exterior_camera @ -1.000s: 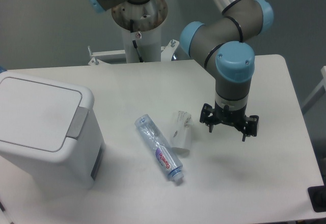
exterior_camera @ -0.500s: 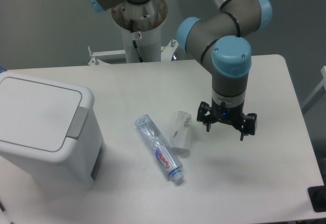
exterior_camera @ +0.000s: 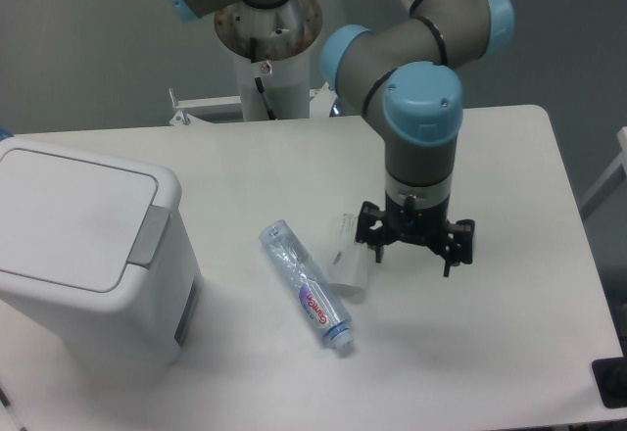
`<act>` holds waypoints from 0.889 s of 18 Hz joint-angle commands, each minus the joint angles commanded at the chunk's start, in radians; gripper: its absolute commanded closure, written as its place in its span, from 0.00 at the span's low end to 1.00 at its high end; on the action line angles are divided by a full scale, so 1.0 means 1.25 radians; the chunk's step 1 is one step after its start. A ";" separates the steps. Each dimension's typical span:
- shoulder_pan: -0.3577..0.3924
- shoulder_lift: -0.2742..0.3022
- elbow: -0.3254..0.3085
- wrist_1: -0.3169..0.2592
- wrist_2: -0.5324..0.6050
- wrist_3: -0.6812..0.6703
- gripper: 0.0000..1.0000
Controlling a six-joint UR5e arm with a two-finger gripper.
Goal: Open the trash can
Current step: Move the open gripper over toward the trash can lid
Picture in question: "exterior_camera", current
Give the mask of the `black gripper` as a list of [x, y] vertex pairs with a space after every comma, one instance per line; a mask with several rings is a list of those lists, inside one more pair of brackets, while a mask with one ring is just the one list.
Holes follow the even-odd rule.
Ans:
[[375, 254], [375, 262], [381, 263], [384, 247], [403, 242], [429, 248], [440, 256], [445, 264], [443, 276], [449, 277], [451, 268], [473, 263], [475, 221], [448, 220], [450, 198], [440, 204], [416, 209], [397, 204], [385, 196], [385, 211], [375, 204], [362, 203], [356, 231], [356, 242], [365, 243]]

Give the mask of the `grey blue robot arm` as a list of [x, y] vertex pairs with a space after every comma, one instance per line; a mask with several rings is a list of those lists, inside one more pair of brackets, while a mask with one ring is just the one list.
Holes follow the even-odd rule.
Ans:
[[[446, 267], [473, 261], [475, 223], [450, 221], [452, 175], [462, 123], [456, 68], [502, 49], [515, 15], [509, 0], [401, 0], [408, 18], [383, 32], [349, 24], [324, 43], [329, 88], [382, 138], [385, 203], [362, 204], [356, 239], [376, 255], [404, 242], [430, 249]], [[240, 67], [245, 120], [304, 117], [309, 73], [298, 61], [318, 39], [316, 0], [170, 0], [185, 20], [212, 17]]]

